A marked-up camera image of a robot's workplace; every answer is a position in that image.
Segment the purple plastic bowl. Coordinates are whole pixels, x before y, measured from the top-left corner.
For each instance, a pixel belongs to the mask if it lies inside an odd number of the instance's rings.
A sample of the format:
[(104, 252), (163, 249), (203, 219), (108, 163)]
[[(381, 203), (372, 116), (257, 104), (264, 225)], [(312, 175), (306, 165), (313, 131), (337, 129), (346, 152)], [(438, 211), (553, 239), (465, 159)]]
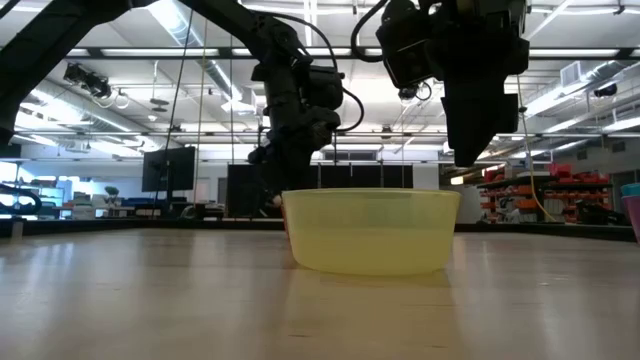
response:
[(640, 244), (640, 195), (624, 196), (622, 200), (629, 215), (636, 242)]

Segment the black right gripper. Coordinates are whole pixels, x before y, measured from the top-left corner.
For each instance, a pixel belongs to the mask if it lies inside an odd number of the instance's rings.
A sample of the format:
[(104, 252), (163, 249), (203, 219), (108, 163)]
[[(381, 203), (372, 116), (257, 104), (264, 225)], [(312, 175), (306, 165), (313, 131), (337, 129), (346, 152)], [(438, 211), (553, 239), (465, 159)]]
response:
[(518, 95), (504, 95), (504, 81), (528, 67), (529, 42), (522, 38), (527, 0), (438, 4), (429, 16), (425, 53), (431, 74), (444, 84), (442, 104), (454, 163), (470, 167), (498, 125), (500, 133), (518, 129)]

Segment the yellow plastic bowl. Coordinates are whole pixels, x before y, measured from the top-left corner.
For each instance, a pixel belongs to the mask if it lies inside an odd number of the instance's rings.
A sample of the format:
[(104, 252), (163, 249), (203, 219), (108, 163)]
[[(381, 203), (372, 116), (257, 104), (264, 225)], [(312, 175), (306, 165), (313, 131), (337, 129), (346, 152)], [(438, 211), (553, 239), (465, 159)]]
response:
[(447, 265), (461, 195), (336, 188), (288, 191), (282, 200), (300, 265), (330, 273), (397, 276)]

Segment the black aluminium table frame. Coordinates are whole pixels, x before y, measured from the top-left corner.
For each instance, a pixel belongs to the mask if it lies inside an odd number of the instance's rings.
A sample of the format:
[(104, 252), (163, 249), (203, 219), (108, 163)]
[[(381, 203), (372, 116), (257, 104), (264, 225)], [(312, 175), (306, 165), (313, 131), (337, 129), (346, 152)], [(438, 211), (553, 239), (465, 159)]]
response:
[[(96, 220), (20, 220), (0, 219), (0, 243), (8, 243), (15, 224), (20, 224), (18, 234), (23, 236), (59, 235), (66, 233), (101, 232), (129, 229), (192, 229), (225, 231), (285, 231), (281, 219), (274, 221), (204, 221), (204, 220), (145, 220), (145, 219), (96, 219)], [(545, 236), (586, 238), (603, 241), (635, 243), (631, 226), (561, 225), (561, 224), (456, 224), (457, 233), (521, 233)]]

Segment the black partition wall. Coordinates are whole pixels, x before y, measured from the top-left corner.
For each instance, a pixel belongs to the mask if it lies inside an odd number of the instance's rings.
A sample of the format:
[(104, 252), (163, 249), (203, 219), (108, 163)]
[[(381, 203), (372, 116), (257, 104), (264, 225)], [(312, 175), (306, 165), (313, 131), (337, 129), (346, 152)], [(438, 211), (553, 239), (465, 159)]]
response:
[[(329, 188), (413, 188), (412, 165), (311, 165), (289, 190)], [(276, 217), (267, 204), (275, 195), (256, 166), (229, 165), (225, 198), (230, 218)]]

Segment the black ceiling fixture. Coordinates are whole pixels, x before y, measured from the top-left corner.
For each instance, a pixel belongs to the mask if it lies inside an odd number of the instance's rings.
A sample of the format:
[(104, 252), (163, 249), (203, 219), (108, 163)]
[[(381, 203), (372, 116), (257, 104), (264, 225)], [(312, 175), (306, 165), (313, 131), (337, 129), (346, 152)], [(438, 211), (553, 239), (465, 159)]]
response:
[(106, 99), (112, 94), (107, 77), (85, 69), (78, 63), (67, 64), (63, 79), (69, 84), (79, 86), (94, 98)]

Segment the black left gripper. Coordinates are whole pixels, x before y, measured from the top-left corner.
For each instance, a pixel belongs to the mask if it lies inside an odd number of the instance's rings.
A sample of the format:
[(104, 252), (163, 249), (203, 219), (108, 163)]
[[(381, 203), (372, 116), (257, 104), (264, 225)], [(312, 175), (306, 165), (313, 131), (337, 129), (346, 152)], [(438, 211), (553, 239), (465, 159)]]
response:
[[(310, 156), (328, 145), (341, 125), (336, 110), (306, 102), (303, 86), (311, 65), (258, 64), (253, 69), (252, 79), (265, 87), (263, 114), (270, 118), (270, 130), (266, 141), (249, 153), (248, 162), (267, 207), (280, 207), (283, 192), (314, 187)], [(274, 170), (271, 163), (279, 165)]]

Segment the shelf with red bins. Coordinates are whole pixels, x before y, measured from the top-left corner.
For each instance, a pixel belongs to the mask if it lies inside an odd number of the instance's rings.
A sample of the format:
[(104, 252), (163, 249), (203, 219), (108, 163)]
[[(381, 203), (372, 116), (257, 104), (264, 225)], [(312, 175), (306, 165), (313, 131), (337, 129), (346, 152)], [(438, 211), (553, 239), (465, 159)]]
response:
[(481, 220), (491, 224), (594, 224), (613, 222), (609, 177), (579, 172), (569, 164), (546, 171), (521, 172), (510, 178), (504, 169), (490, 170), (478, 186)]

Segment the black curved chair part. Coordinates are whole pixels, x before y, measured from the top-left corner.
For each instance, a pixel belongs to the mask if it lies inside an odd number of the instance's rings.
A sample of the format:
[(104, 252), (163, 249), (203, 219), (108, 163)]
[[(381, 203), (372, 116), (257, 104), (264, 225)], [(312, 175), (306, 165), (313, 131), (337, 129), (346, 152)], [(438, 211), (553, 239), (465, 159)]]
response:
[(14, 205), (6, 205), (0, 200), (0, 213), (30, 216), (36, 215), (42, 208), (42, 201), (40, 197), (28, 189), (17, 188), (0, 183), (0, 195), (12, 195), (17, 200), (20, 198), (29, 198), (31, 200), (31, 202), (26, 205), (21, 205), (19, 202)]

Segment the black monitor on stand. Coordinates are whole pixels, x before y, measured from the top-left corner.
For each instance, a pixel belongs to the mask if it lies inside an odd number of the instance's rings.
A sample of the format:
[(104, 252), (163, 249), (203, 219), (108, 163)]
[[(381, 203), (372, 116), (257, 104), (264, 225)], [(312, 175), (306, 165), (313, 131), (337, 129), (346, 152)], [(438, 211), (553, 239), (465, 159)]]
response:
[(146, 152), (143, 157), (142, 192), (153, 192), (155, 208), (170, 212), (174, 191), (194, 189), (196, 148), (169, 148)]

